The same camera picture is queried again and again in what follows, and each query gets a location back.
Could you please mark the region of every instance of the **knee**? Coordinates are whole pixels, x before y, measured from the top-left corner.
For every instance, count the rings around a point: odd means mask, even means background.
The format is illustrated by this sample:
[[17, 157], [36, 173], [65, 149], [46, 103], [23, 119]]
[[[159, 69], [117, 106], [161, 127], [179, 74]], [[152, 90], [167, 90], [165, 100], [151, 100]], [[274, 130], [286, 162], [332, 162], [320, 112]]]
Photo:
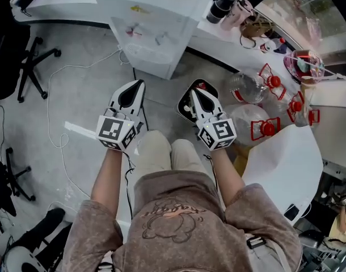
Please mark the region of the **knee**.
[[169, 145], [168, 139], [158, 130], [148, 131], [143, 137], [144, 144]]
[[191, 141], [186, 140], [186, 139], [177, 139], [176, 141], [173, 142], [172, 148], [179, 148], [179, 147], [193, 147], [193, 144]]
[[163, 133], [158, 130], [148, 131], [144, 137], [155, 141], [167, 141], [167, 138], [163, 135]]

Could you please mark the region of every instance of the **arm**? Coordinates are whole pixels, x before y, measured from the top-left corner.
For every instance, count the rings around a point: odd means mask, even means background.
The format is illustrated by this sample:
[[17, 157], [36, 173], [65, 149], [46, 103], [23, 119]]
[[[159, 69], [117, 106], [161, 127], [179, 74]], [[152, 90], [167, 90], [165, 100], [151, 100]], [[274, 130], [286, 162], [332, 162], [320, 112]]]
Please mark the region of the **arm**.
[[108, 149], [91, 193], [72, 224], [64, 250], [63, 272], [95, 272], [104, 255], [123, 244], [116, 221], [122, 152]]
[[211, 157], [226, 205], [227, 223], [278, 243], [290, 267], [296, 271], [301, 263], [302, 247], [293, 227], [259, 184], [245, 186], [224, 149], [212, 151]]
[[212, 151], [211, 157], [222, 199], [227, 207], [245, 183], [232, 165], [225, 149]]
[[122, 152], [107, 150], [91, 193], [91, 199], [107, 207], [114, 218], [119, 205], [122, 155]]
[[341, 212], [339, 214], [339, 230], [341, 233], [346, 232], [346, 222], [345, 222], [345, 206], [341, 207]]

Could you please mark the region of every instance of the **red bottle cap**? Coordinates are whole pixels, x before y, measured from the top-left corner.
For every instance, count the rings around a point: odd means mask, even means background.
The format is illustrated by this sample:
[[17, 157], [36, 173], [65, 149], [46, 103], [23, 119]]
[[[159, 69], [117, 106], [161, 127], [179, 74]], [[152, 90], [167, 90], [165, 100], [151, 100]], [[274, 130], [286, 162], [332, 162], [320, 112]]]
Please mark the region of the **red bottle cap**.
[[277, 75], [272, 75], [268, 78], [268, 84], [272, 88], [277, 88], [281, 85], [281, 80]]
[[261, 126], [261, 132], [265, 136], [274, 136], [275, 135], [275, 126], [271, 123], [264, 122]]
[[300, 102], [292, 102], [292, 110], [294, 112], [300, 112], [302, 110], [302, 103]]

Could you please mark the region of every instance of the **white strap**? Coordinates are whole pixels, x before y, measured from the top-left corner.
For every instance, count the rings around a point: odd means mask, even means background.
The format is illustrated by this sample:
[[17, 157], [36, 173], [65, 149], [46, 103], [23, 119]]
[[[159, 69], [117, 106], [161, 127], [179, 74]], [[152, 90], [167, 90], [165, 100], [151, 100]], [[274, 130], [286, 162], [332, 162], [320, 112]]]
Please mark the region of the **white strap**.
[[289, 262], [288, 259], [286, 259], [286, 255], [284, 254], [284, 251], [281, 249], [281, 247], [276, 244], [274, 241], [272, 240], [268, 240], [266, 239], [266, 242], [271, 246], [271, 248], [273, 248], [275, 250], [275, 252], [277, 253], [281, 266], [283, 267], [285, 272], [292, 272], [290, 266], [289, 266]]

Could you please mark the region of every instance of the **brown sweatshirt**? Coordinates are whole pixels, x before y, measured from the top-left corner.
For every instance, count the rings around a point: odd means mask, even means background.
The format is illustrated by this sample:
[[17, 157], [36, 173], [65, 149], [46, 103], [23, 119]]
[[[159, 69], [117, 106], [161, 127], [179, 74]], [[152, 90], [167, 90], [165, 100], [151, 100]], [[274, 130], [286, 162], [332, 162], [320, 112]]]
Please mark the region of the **brown sweatshirt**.
[[245, 233], [271, 239], [293, 271], [302, 248], [295, 230], [258, 184], [244, 187], [225, 211], [212, 180], [200, 172], [163, 171], [141, 178], [123, 245], [109, 210], [84, 201], [65, 247], [62, 271], [94, 272], [113, 251], [116, 271], [252, 271]]

